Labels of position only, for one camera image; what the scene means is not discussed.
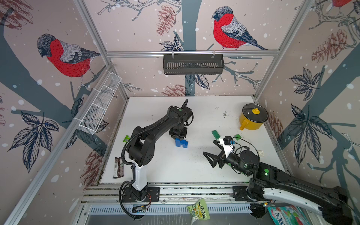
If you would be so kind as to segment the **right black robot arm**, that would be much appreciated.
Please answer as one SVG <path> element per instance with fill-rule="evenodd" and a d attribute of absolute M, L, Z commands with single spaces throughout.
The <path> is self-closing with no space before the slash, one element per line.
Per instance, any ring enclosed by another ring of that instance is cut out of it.
<path fill-rule="evenodd" d="M 344 188 L 321 187 L 298 179 L 261 162 L 260 157 L 248 147 L 236 153 L 230 140 L 215 140 L 214 144 L 221 150 L 218 155 L 203 153 L 212 167 L 228 165 L 235 172 L 250 178 L 247 186 L 232 188 L 236 201 L 278 201 L 312 211 L 331 225 L 353 224 L 353 213 Z"/>

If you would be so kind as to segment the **long blue lego brick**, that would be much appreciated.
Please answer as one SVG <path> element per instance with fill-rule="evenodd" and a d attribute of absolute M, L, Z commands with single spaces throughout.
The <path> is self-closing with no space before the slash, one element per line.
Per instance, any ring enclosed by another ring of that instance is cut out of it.
<path fill-rule="evenodd" d="M 182 147 L 182 148 L 188 148 L 188 141 L 186 141 L 185 139 L 176 138 L 175 139 L 175 146 L 176 147 Z"/>

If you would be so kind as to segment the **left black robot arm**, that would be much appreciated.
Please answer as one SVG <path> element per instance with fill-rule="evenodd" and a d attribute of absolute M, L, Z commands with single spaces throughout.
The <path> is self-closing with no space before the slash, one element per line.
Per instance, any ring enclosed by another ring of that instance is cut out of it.
<path fill-rule="evenodd" d="M 125 165 L 132 169 L 132 180 L 125 181 L 133 190 L 143 192 L 147 186 L 146 166 L 155 154 L 156 141 L 166 132 L 173 139 L 184 140 L 188 126 L 194 119 L 192 109 L 187 107 L 186 100 L 181 107 L 171 106 L 167 114 L 157 122 L 146 126 L 137 126 L 124 145 L 121 158 Z"/>

